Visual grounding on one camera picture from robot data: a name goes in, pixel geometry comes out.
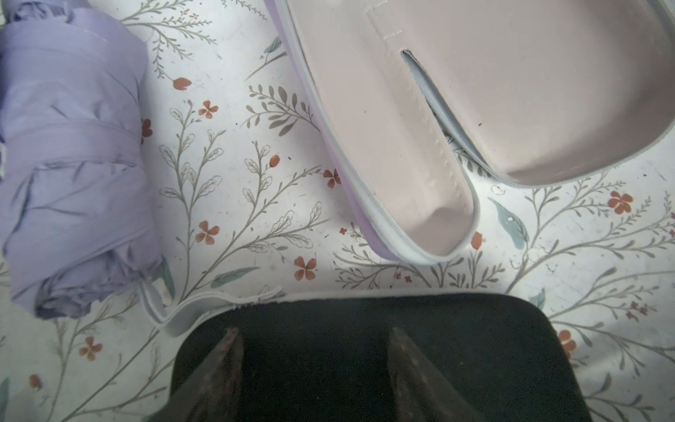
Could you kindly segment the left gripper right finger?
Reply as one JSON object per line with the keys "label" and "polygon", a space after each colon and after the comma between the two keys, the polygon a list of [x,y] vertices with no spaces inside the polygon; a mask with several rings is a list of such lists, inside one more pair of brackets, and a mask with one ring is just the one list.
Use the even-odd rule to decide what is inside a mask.
{"label": "left gripper right finger", "polygon": [[483,419],[399,327],[390,329],[387,365],[398,421]]}

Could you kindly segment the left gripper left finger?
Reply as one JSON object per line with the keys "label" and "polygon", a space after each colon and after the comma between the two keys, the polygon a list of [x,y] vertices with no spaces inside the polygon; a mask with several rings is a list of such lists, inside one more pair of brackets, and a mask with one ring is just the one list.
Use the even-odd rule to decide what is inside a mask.
{"label": "left gripper left finger", "polygon": [[244,339],[237,328],[223,339],[150,419],[171,421],[234,421],[243,386]]}

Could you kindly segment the black umbrella case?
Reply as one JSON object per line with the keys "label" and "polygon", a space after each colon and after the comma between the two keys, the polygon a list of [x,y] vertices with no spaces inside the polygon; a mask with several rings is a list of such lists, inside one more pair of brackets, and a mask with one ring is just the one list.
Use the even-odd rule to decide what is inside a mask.
{"label": "black umbrella case", "polygon": [[394,326],[481,421],[591,417],[548,318],[529,302],[493,294],[307,299],[226,311],[179,348],[168,401],[237,328],[244,363],[234,421],[398,421],[387,365]]}

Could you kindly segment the purple folded umbrella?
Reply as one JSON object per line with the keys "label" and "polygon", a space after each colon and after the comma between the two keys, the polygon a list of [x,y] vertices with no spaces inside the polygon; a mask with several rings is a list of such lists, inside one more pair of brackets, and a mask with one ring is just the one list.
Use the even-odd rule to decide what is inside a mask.
{"label": "purple folded umbrella", "polygon": [[12,300],[80,318],[161,264],[142,163],[146,44],[86,1],[5,1],[1,254]]}

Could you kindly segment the floral table mat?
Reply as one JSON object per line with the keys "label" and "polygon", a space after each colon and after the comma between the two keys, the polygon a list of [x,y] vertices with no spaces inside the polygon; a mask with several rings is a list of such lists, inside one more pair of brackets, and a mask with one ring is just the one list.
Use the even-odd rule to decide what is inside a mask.
{"label": "floral table mat", "polygon": [[471,240],[449,260],[369,245],[262,1],[96,1],[147,47],[142,156],[162,261],[140,288],[49,321],[1,261],[1,418],[145,421],[169,395],[198,302],[496,293],[550,316],[596,420],[674,418],[674,126],[641,154],[547,187],[508,185],[460,147]]}

